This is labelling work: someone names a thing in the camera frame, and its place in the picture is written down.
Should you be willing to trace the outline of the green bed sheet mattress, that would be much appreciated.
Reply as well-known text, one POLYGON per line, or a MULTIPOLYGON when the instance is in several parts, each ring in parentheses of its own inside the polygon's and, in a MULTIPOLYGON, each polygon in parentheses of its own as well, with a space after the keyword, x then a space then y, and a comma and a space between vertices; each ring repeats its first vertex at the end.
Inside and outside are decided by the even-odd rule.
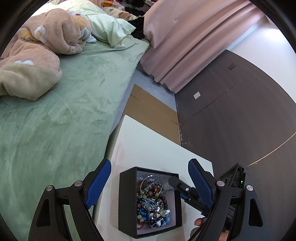
POLYGON ((113 49, 96 42, 62 55, 62 79, 37 101, 1 98, 1 215, 27 240, 48 185, 68 187, 102 161, 118 107, 149 48, 127 37, 113 49))

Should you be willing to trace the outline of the pale green pillow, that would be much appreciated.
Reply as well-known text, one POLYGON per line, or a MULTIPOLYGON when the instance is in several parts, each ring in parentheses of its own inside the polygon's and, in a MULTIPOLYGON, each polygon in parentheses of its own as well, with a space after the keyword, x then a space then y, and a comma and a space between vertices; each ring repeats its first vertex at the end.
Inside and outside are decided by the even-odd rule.
POLYGON ((92 35, 107 42, 111 48, 123 48, 125 38, 136 29, 128 21, 108 15, 90 1, 79 2, 71 9, 85 15, 90 21, 92 35))

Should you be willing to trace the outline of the peach fleece blanket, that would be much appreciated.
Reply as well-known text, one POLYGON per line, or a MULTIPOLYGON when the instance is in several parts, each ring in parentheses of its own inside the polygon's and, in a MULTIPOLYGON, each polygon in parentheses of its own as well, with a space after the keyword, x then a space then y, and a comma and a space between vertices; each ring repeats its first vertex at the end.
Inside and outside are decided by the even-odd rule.
POLYGON ((1 95, 37 100, 61 80, 59 55, 82 52, 95 43, 88 17, 52 9, 30 17, 1 56, 1 95))

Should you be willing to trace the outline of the dark brown wardrobe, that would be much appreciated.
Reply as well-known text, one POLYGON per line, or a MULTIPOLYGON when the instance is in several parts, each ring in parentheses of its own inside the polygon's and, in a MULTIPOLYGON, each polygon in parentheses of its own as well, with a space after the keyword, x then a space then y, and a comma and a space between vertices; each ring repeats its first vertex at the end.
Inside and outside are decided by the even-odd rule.
POLYGON ((175 95, 181 144, 221 176, 235 164, 256 176, 295 175, 295 102, 265 72, 224 51, 175 95))

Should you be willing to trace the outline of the white square table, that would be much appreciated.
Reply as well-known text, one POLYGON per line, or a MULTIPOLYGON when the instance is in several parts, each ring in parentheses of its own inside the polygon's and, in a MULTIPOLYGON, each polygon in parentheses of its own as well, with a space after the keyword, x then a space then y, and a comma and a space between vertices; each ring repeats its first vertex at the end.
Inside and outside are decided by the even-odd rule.
POLYGON ((111 175, 94 209, 94 222, 104 240, 132 240, 118 230, 119 174, 132 167, 177 173, 193 186, 188 173, 188 162, 197 159, 204 170, 212 172, 212 163, 138 121, 124 116, 112 132, 106 150, 111 161, 111 175))

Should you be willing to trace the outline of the pink curtain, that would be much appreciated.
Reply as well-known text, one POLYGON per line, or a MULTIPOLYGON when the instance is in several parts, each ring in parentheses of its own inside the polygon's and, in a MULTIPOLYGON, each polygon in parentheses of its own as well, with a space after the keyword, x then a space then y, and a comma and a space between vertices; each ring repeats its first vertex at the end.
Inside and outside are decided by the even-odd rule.
POLYGON ((144 15, 140 64, 177 93, 264 17, 250 1, 157 1, 144 15))

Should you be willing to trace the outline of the flat brown cardboard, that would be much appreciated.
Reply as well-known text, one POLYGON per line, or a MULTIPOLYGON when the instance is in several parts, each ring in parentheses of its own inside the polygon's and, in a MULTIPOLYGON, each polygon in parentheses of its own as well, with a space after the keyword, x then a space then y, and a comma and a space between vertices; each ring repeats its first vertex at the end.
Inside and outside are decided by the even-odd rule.
POLYGON ((134 85, 122 115, 128 115, 163 137, 180 145, 177 112, 134 85))

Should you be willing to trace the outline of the black jewelry box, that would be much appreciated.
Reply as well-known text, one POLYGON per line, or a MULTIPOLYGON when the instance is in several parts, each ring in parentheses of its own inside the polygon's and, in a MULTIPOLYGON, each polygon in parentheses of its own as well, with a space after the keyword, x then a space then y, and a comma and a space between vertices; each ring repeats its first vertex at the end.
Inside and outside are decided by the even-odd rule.
POLYGON ((118 229, 143 238, 182 226, 180 192, 169 184, 169 173, 133 167, 119 174, 118 229))

